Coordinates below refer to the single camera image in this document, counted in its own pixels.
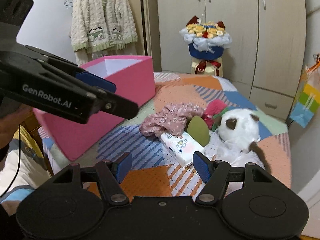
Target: red ribbon bow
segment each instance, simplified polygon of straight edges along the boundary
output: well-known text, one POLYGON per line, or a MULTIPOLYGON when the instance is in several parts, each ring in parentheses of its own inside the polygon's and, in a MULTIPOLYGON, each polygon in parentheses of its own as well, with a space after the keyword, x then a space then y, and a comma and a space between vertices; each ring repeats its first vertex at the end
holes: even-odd
POLYGON ((202 73, 205 71, 205 68, 207 66, 207 62, 211 63, 211 65, 215 66, 216 68, 216 76, 219 76, 219 68, 221 67, 221 63, 215 61, 215 60, 205 60, 205 61, 201 61, 197 68, 196 68, 196 74, 198 73, 202 73))

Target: pink box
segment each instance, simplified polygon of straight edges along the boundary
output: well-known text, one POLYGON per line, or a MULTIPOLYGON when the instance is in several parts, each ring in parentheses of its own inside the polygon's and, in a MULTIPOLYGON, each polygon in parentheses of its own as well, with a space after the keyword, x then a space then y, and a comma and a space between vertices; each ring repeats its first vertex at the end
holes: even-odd
MULTIPOLYGON (((105 56, 82 65, 90 73, 116 84, 116 94, 139 106, 156 94, 152 58, 149 56, 105 56)), ((79 158, 124 119, 99 112, 87 124, 79 124, 34 109, 39 123, 70 160, 79 158)))

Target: makeup sponge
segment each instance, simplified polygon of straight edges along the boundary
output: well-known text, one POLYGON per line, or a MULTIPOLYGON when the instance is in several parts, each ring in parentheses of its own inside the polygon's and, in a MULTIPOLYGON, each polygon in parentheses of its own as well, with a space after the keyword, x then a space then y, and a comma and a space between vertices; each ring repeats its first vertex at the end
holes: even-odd
POLYGON ((195 116, 191 119, 187 128, 187 133, 202 147, 206 146, 210 141, 208 125, 199 116, 195 116))

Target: blue gripper pad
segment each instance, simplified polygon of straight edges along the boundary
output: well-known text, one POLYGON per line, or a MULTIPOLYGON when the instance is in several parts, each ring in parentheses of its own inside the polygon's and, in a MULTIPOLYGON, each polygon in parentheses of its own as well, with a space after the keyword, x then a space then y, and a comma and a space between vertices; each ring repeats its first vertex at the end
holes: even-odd
POLYGON ((132 154, 125 153, 117 159, 113 165, 115 166, 114 176, 120 184, 132 167, 132 154))
POLYGON ((117 87, 114 83, 107 81, 96 75, 93 75, 88 71, 77 73, 75 78, 78 80, 81 80, 82 82, 90 86, 100 87, 100 88, 103 88, 104 90, 110 91, 111 93, 115 93, 117 90, 117 87))
POLYGON ((211 162, 201 152, 193 154, 193 166, 204 183, 207 183, 211 177, 209 165, 211 162))

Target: patterned bedspread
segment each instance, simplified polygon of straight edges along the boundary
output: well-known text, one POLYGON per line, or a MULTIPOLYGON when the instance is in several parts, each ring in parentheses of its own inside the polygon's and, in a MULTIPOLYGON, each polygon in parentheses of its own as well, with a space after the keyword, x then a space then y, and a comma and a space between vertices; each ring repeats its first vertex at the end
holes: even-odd
MULTIPOLYGON (((250 108, 260 117, 259 146, 270 163, 272 175, 290 187, 290 144, 285 124, 264 114, 224 78, 155 73, 155 82, 156 96, 141 107, 139 114, 106 134, 77 162, 82 166, 91 166, 102 159, 115 160, 124 152, 130 152, 133 156, 132 171, 121 184, 130 198, 134 195, 195 197, 204 186, 195 169, 192 166, 182 168, 158 138, 147 138, 139 133, 139 125, 145 117, 159 112, 167 103, 193 102, 206 108, 209 102, 219 98, 229 108, 250 108)), ((58 172, 69 162, 43 129, 39 130, 39 134, 43 138, 44 151, 49 156, 52 168, 58 172)), ((210 131, 210 142, 205 147, 205 155, 209 159, 214 158, 219 140, 210 131)))

